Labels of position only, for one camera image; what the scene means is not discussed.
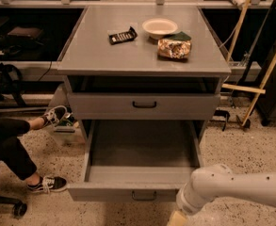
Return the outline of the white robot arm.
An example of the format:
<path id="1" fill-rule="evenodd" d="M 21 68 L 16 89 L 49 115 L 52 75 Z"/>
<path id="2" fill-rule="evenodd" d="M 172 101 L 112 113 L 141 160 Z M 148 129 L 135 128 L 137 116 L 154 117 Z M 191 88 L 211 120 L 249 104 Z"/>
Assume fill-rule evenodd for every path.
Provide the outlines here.
<path id="1" fill-rule="evenodd" d="M 276 207 L 276 172 L 236 174 L 224 164 L 195 169 L 176 195 L 167 226 L 187 226 L 189 216 L 221 197 Z"/>

